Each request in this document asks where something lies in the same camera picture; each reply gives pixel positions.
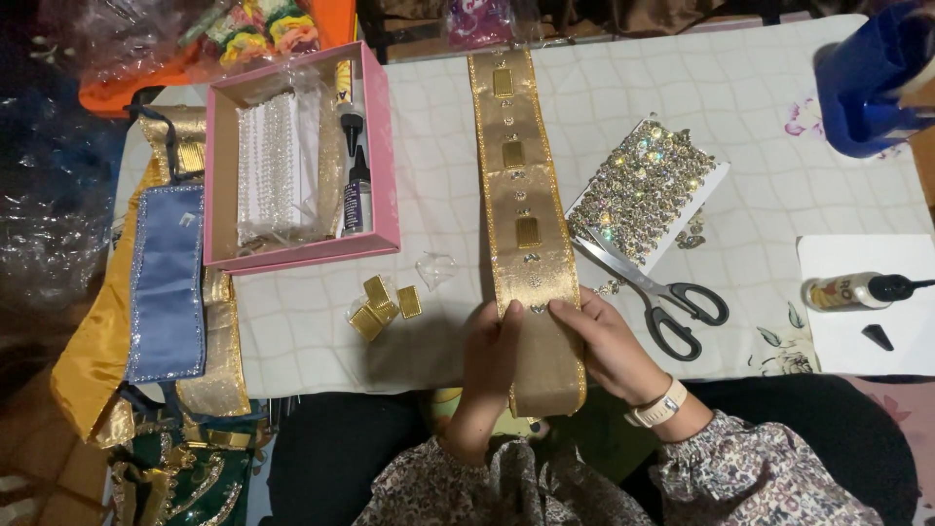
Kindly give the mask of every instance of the white table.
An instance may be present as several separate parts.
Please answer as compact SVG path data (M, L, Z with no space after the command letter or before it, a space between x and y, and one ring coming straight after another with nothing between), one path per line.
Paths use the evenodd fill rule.
M690 281L731 309L718 328L691 322L704 351L678 362L653 343L644 304L629 289L610 297L650 354L682 378L726 378L817 369L807 323L794 327L797 236L931 233L908 147L856 160L821 137L791 135L814 123L812 56L847 37L864 17L846 15L738 31L533 51L539 100L563 203L651 111L732 167L704 206L708 242L670 248L650 275ZM460 378L460 327L484 299L474 117L463 57L386 67L393 106L396 190L403 250L341 263L237 277L244 375L252 397L327 390L397 392L449 387ZM414 264L445 253L459 272L429 292ZM578 257L583 284L609 279ZM370 346L344 312L375 274L417 285L424 314L398 318ZM774 335L774 346L763 331Z

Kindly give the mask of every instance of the scissors black handle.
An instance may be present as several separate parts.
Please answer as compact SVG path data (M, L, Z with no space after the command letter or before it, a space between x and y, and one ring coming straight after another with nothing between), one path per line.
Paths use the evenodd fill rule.
M666 326L680 340L688 343L690 350L687 355L680 355L666 342L666 337L662 334L662 326ZM692 330L675 321L675 318L670 316L662 307L653 307L646 311L646 327L649 328L649 333L653 336L655 344L659 345L664 353L679 361L692 361L701 354L701 342L695 336L692 336Z
M687 292L695 292L707 298L717 308L717 316L712 316L711 313L698 307L686 296ZM727 317L730 316L730 309L727 308L727 304L724 300L708 287L695 285L693 283L673 283L669 285L669 293L688 307L693 319L700 320L701 323L705 325L724 325L727 321Z

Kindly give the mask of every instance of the white watch strap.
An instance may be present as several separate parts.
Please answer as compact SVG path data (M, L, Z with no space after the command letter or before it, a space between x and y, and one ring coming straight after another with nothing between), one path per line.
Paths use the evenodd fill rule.
M625 415L626 421L631 425L642 428L658 426L678 413L687 397L688 390L685 389L682 382L672 378L672 385L669 386L666 394L662 395L662 398L649 407L633 409L629 414Z

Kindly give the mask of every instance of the pink box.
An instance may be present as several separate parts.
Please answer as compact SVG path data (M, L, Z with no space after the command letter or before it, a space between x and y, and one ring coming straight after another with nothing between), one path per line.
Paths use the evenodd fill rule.
M256 93L270 93L281 84L286 66L267 66L250 73L214 82L208 87L208 137L205 152L205 252L204 264L242 275L270 270L318 265L356 257L399 252L399 212L396 209L396 175L393 163L393 131L390 96L380 63L363 41L317 51L291 61L292 67L315 64L322 79L333 86L335 65L357 62L363 76L367 131L367 165L373 195L373 230L345 238L318 241L295 248L237 257L237 108Z

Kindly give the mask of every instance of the orange plastic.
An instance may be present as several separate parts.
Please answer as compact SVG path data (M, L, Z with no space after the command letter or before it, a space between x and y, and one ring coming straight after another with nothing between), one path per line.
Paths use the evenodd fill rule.
M323 50L354 41L357 27L354 0L309 1ZM149 75L112 82L83 80L78 99L85 109L102 117L125 116L123 107L130 104L133 94L142 88L191 84L193 80L186 69L198 61L199 53L198 43L195 42L162 69Z

